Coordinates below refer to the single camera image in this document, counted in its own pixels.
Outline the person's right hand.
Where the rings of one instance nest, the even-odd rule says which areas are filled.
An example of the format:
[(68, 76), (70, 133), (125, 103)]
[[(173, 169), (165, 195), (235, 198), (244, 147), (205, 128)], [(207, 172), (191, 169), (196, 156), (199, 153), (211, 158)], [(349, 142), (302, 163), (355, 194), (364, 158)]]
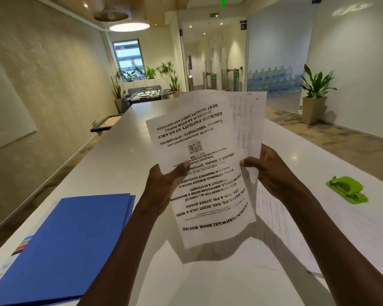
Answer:
[(274, 149), (262, 144), (258, 159), (258, 180), (282, 203), (294, 202), (309, 192)]

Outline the white grid paper sheet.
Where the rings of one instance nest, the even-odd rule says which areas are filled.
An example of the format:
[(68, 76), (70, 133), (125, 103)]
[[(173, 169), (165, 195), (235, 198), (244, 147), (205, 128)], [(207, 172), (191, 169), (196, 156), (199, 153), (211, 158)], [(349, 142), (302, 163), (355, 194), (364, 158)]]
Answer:
[(267, 92), (198, 90), (183, 92), (180, 94), (180, 99), (182, 104), (186, 104), (208, 95), (216, 95), (221, 99), (229, 100), (241, 159), (249, 156), (258, 157), (263, 138)]

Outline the white printed text paper sheet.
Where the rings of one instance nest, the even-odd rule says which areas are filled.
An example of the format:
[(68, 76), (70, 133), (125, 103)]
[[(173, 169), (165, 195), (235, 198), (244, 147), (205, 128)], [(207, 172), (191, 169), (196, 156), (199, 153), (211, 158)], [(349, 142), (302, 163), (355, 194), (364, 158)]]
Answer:
[(146, 125), (163, 174), (190, 164), (170, 198), (185, 249), (235, 237), (256, 220), (225, 96), (203, 96)]

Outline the person's right forearm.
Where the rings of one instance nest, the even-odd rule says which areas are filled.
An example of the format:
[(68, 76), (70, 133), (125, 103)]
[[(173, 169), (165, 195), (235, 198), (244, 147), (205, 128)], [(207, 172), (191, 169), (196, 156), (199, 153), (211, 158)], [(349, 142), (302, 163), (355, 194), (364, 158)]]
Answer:
[(280, 201), (304, 236), (337, 306), (383, 306), (383, 274), (348, 240), (306, 188)]

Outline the person's left forearm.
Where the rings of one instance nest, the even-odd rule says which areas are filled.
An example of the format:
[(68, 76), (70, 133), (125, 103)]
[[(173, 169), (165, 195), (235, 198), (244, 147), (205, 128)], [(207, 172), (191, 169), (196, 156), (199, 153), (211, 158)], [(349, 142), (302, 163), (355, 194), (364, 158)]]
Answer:
[(139, 201), (107, 262), (77, 306), (128, 306), (144, 249), (168, 201)]

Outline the white ruled paper sheet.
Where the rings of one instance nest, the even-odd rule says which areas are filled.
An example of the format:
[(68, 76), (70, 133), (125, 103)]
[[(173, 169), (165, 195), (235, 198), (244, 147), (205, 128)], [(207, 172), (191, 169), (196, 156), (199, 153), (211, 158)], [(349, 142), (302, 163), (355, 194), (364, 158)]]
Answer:
[[(276, 235), (285, 247), (307, 268), (307, 272), (323, 279), (321, 270), (309, 249), (300, 230), (293, 221), (285, 206), (273, 197), (265, 187), (258, 182), (256, 193), (256, 215)], [(281, 262), (271, 248), (256, 237), (248, 237), (240, 246), (239, 252), (247, 257), (254, 265), (283, 271)]]

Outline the foosball table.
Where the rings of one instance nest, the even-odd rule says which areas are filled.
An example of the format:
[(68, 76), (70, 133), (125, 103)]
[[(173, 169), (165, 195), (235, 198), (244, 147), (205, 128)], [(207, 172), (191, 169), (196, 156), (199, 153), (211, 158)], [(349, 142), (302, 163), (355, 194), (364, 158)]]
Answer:
[(153, 102), (167, 99), (175, 92), (169, 89), (162, 89), (160, 85), (152, 87), (130, 88), (127, 94), (121, 99), (123, 108), (129, 108), (136, 103)]

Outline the row of water bottles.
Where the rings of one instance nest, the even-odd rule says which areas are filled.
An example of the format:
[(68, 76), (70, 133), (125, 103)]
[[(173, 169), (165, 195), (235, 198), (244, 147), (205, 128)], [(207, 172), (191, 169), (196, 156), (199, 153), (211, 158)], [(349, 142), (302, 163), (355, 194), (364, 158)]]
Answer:
[(292, 66), (249, 70), (246, 83), (247, 91), (267, 92), (268, 97), (301, 92), (302, 76), (303, 73), (294, 74)]

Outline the low wooden game table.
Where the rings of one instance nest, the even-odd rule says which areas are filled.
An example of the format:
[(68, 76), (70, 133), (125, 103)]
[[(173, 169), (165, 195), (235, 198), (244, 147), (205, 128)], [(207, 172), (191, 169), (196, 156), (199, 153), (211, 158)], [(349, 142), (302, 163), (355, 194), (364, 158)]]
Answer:
[(102, 119), (99, 123), (93, 123), (90, 132), (102, 136), (103, 132), (110, 130), (122, 116), (123, 114), (107, 116), (104, 119)]

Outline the tall-leaf potted floor plant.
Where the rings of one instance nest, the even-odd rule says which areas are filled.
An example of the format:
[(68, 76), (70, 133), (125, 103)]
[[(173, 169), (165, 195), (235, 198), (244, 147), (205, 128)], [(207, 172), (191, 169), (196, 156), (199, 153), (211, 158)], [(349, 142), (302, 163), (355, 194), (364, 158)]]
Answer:
[(115, 97), (115, 105), (116, 105), (116, 108), (118, 110), (118, 112), (120, 114), (123, 114), (124, 113), (124, 109), (123, 109), (123, 105), (122, 105), (122, 99), (124, 98), (124, 95), (126, 93), (125, 90), (122, 90), (120, 84), (118, 83), (117, 81), (117, 78), (113, 78), (111, 76), (111, 80), (112, 80), (112, 84), (113, 84), (113, 90), (112, 90), (112, 93)]
[(178, 81), (178, 76), (176, 74), (176, 71), (173, 70), (170, 74), (170, 89), (172, 91), (171, 95), (173, 98), (178, 98), (180, 96), (180, 83)]

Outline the potted plant in beige planter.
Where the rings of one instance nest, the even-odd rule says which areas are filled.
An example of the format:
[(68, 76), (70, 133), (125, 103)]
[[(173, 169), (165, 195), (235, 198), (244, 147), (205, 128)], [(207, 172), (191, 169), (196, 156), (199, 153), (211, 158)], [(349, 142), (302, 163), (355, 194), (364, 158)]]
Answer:
[(308, 80), (305, 75), (302, 75), (301, 88), (306, 92), (306, 96), (302, 98), (302, 122), (314, 125), (323, 115), (327, 93), (329, 90), (336, 91), (337, 88), (329, 87), (329, 83), (334, 78), (333, 71), (326, 76), (322, 72), (313, 75), (307, 64), (304, 64), (304, 72), (308, 76)]

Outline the row of green plants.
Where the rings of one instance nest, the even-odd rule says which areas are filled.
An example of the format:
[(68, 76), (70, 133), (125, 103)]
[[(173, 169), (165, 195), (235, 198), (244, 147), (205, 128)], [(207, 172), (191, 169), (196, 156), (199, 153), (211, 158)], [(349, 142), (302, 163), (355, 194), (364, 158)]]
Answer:
[(161, 62), (157, 67), (134, 65), (126, 68), (116, 68), (115, 78), (119, 82), (134, 82), (136, 80), (152, 80), (157, 76), (168, 77), (174, 74), (175, 68), (172, 61)]

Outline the blue paper folder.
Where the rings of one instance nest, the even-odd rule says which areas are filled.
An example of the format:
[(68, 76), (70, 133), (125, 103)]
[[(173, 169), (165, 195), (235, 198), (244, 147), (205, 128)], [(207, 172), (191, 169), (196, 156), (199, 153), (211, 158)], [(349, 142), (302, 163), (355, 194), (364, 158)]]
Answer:
[(80, 299), (132, 214), (129, 193), (61, 199), (0, 280), (0, 306)]

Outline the round white ceiling lamp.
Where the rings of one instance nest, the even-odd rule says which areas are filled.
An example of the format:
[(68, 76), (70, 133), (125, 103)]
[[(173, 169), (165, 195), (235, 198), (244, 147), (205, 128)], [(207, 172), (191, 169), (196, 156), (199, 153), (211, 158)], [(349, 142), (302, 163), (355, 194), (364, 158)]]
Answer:
[(150, 28), (148, 23), (144, 22), (125, 22), (120, 24), (115, 24), (109, 27), (109, 30), (112, 32), (135, 32), (146, 30)]

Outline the round wooden ceiling disc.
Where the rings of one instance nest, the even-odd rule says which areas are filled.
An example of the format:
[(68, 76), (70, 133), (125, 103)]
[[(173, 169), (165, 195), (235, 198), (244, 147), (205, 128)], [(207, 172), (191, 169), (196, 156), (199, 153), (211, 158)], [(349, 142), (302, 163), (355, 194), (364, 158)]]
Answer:
[(126, 20), (129, 18), (129, 15), (125, 12), (104, 9), (101, 11), (93, 12), (93, 17), (95, 20), (99, 22), (112, 23), (112, 22)]

